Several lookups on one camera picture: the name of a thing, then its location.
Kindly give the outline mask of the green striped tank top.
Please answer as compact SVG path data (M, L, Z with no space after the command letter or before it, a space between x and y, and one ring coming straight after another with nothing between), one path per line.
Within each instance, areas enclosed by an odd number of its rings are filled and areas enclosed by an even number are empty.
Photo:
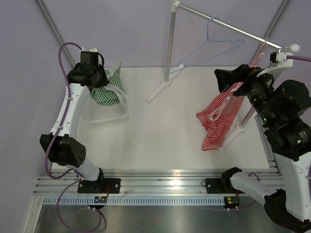
M121 60L105 69L109 84L95 88L90 92L90 97L100 106L112 106L120 103L126 105L128 96L121 80Z

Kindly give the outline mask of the red striped tank top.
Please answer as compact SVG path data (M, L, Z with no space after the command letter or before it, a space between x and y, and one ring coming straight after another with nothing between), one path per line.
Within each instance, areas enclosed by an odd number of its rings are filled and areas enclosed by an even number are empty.
M215 97L204 110L196 114L207 131L201 145L203 151L224 150L239 134L246 131L246 126L239 122L233 132L229 132L244 101L244 96L234 96L234 91L238 90L241 85L242 83L233 84L227 91Z

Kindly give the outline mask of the pink wire hanger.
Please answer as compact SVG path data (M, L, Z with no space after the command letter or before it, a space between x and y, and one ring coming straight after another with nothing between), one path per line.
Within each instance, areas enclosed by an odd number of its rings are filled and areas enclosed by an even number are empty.
M267 37L267 38L265 39L264 43L260 46L259 51L258 51L258 54L257 54L257 56L256 56L257 59L259 59L260 57L263 56L263 54L265 54L265 51L266 51L265 45L266 45L268 39L269 39L269 38Z

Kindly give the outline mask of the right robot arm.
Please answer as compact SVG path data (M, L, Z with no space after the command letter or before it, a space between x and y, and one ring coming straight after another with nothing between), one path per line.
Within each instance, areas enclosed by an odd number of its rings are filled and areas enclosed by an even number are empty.
M281 227L297 233L309 231L311 128L301 119L311 106L308 88L295 80L286 80L274 88L275 79L268 68L240 65L234 70L216 69L214 73L220 92L241 84L234 95L247 97L262 120L285 185L283 189L269 188L234 167L222 173L222 190L247 194Z

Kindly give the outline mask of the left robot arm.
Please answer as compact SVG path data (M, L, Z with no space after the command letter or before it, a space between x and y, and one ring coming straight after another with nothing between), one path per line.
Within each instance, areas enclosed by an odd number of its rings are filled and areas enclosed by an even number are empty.
M97 49L81 50L80 62L65 75L66 93L58 118L48 134L42 134L40 144L48 163L69 168L82 177L78 193L100 193L104 190L104 173L86 157L86 147L77 140L77 130L83 106L90 92L109 82L104 70L104 58Z

